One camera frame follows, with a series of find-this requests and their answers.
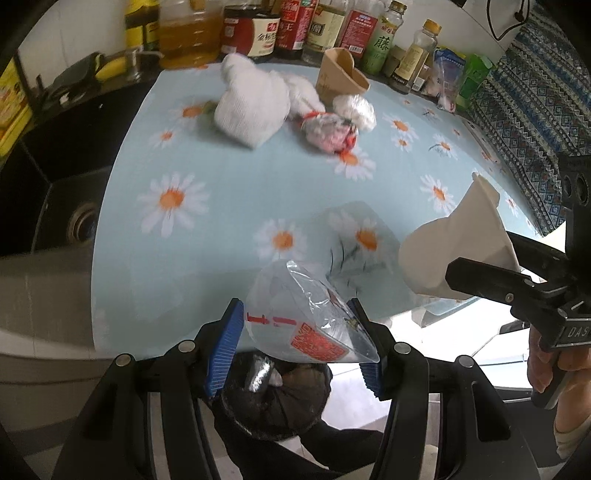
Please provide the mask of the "black trash bin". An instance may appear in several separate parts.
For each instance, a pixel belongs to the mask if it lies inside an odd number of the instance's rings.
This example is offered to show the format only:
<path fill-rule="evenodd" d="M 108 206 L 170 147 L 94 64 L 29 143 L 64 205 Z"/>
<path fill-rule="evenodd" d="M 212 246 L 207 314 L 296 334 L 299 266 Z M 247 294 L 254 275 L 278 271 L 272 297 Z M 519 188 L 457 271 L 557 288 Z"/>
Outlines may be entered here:
<path fill-rule="evenodd" d="M 260 351 L 235 355 L 221 390 L 224 413 L 260 440 L 300 436 L 322 420 L 332 371 L 318 363 L 291 363 Z"/>

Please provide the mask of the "clear plastic bag red print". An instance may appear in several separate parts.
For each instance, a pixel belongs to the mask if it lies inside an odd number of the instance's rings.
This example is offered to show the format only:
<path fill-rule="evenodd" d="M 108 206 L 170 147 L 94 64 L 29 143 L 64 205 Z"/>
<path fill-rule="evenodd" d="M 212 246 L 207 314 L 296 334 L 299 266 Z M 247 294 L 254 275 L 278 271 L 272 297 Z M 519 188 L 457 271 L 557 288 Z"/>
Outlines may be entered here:
<path fill-rule="evenodd" d="M 291 363 L 360 363 L 353 312 L 294 260 L 267 265 L 245 300 L 245 328 L 264 354 Z"/>

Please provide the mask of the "white paper bag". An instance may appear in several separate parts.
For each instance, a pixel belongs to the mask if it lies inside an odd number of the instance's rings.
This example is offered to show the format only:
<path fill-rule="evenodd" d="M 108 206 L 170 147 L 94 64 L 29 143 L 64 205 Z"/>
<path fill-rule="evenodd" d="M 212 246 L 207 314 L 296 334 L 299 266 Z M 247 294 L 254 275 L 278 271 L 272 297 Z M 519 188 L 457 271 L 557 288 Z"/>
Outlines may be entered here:
<path fill-rule="evenodd" d="M 514 247 L 498 213 L 500 194 L 483 176 L 473 182 L 447 217 L 422 225 L 402 243 L 399 266 L 407 286 L 419 295 L 466 300 L 445 275 L 449 263 L 467 258 L 512 271 L 519 270 Z"/>

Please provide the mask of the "clear vinegar bottle yellow cap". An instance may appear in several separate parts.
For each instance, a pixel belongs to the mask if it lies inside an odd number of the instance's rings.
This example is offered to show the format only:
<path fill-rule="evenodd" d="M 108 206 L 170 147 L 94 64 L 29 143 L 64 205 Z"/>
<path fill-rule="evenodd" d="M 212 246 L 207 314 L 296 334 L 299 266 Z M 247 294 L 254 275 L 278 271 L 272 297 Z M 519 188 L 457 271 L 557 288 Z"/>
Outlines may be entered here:
<path fill-rule="evenodd" d="M 301 59 L 311 65 L 320 65 L 325 50 L 335 46 L 339 37 L 342 23 L 348 13 L 348 0 L 321 0 L 318 1 L 310 27 L 308 27 L 307 39 L 304 43 Z"/>

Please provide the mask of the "large cooking oil jug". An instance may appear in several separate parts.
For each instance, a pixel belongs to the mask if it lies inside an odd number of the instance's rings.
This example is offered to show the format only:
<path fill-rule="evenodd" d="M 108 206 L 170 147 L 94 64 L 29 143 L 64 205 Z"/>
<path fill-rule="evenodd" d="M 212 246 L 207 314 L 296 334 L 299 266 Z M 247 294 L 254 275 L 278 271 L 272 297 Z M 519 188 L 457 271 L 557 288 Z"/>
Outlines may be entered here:
<path fill-rule="evenodd" d="M 163 69 L 187 69 L 215 61 L 221 49 L 223 2 L 167 0 L 159 4 Z"/>

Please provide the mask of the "green label pepper oil bottle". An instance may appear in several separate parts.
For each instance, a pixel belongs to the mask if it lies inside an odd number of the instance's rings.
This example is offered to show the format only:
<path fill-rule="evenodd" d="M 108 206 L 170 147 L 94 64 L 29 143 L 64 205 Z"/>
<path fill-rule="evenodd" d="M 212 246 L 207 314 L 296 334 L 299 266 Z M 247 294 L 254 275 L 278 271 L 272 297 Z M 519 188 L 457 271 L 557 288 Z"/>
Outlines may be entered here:
<path fill-rule="evenodd" d="M 404 23 L 403 16 L 406 10 L 406 4 L 392 1 L 388 9 L 379 17 L 363 54 L 361 61 L 363 73 L 375 76 L 381 72 L 393 45 L 394 36 Z"/>

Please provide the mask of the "brown paper bag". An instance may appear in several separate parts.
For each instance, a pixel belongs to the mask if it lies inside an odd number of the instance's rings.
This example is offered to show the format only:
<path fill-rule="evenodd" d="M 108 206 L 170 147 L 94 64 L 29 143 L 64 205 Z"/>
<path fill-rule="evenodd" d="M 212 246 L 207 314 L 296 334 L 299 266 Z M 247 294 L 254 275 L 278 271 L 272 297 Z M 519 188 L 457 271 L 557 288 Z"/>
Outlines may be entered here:
<path fill-rule="evenodd" d="M 363 95 L 370 81 L 356 68 L 355 59 L 345 48 L 325 50 L 315 90 L 325 106 L 332 106 L 339 95 Z"/>

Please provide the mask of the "red label sauce bottle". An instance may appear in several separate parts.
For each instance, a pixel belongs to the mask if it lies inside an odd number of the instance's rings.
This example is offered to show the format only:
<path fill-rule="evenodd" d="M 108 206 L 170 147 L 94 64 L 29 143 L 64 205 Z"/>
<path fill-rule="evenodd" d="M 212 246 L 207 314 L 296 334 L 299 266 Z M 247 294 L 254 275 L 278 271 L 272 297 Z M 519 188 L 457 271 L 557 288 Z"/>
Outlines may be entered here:
<path fill-rule="evenodd" d="M 301 57 L 308 27 L 317 8 L 317 0 L 281 2 L 280 25 L 276 36 L 276 55 L 283 59 Z"/>

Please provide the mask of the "green label yellow cap bottle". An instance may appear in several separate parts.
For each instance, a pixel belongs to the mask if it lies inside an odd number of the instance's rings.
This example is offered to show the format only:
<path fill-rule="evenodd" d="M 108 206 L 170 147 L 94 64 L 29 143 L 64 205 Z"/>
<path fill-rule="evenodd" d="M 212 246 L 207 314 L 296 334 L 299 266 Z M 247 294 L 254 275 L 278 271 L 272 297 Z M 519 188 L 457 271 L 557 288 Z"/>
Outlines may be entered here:
<path fill-rule="evenodd" d="M 158 49 L 158 0 L 129 0 L 124 14 L 124 24 L 127 49 Z"/>

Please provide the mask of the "black kitchen sink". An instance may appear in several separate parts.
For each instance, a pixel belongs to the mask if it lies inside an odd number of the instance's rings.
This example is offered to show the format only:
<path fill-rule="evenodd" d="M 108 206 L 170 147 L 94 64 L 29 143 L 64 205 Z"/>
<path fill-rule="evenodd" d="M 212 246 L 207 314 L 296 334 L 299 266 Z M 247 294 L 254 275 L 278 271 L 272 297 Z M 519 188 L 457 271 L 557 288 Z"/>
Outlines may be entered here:
<path fill-rule="evenodd" d="M 93 241 L 106 184 L 153 81 L 82 101 L 34 126 L 1 165 L 1 255 Z"/>

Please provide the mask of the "small yellow cap oil bottle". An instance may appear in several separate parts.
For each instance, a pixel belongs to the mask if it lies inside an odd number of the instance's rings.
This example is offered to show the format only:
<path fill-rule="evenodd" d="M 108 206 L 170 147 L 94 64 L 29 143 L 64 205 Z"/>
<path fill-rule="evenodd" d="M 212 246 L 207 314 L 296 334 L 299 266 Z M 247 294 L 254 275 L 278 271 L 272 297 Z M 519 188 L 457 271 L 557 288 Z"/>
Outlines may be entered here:
<path fill-rule="evenodd" d="M 442 27 L 427 19 L 421 30 L 415 33 L 414 41 L 407 49 L 398 67 L 390 78 L 390 86 L 403 94 L 408 94 L 425 65 L 428 57 L 438 45 L 438 36 Z"/>

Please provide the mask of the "red label clear bottle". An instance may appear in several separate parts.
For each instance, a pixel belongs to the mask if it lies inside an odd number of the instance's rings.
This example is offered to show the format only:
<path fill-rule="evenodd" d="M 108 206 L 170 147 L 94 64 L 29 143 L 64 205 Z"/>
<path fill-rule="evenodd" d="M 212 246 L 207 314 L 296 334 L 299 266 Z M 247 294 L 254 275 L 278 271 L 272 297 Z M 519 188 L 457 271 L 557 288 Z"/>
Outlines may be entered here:
<path fill-rule="evenodd" d="M 373 34 L 384 11 L 384 3 L 379 0 L 353 1 L 339 33 L 337 46 L 348 51 L 355 62 L 362 59 L 363 52 L 365 52 L 369 44 L 370 36 Z"/>

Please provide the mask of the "small white plastic bag wad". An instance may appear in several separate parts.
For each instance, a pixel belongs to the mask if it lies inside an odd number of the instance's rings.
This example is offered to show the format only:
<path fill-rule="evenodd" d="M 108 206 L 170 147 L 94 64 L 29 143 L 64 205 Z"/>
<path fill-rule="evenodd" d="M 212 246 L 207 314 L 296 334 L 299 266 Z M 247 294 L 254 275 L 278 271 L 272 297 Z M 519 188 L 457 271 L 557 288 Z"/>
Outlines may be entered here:
<path fill-rule="evenodd" d="M 374 106 L 362 95 L 338 95 L 332 100 L 332 110 L 349 120 L 360 131 L 370 132 L 377 126 Z"/>

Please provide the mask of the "white tissue wad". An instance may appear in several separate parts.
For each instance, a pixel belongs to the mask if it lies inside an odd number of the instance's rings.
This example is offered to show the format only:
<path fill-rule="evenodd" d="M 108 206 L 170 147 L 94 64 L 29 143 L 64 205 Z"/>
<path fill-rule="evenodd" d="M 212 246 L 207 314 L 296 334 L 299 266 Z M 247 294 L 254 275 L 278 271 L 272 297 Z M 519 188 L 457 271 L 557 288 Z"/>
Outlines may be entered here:
<path fill-rule="evenodd" d="M 216 127 L 250 149 L 270 140 L 289 118 L 325 112 L 311 81 L 300 75 L 266 71 L 242 54 L 221 62 L 226 90 L 214 110 Z"/>

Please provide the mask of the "clear snack bag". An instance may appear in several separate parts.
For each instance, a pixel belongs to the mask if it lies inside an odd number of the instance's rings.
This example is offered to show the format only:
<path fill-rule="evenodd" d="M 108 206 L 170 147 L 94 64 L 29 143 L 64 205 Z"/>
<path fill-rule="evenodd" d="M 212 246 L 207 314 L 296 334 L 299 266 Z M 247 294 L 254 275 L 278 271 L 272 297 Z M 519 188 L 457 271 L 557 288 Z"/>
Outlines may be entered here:
<path fill-rule="evenodd" d="M 427 96 L 437 100 L 440 110 L 456 111 L 456 97 L 464 76 L 466 59 L 449 48 L 437 48 L 430 77 L 424 87 Z"/>

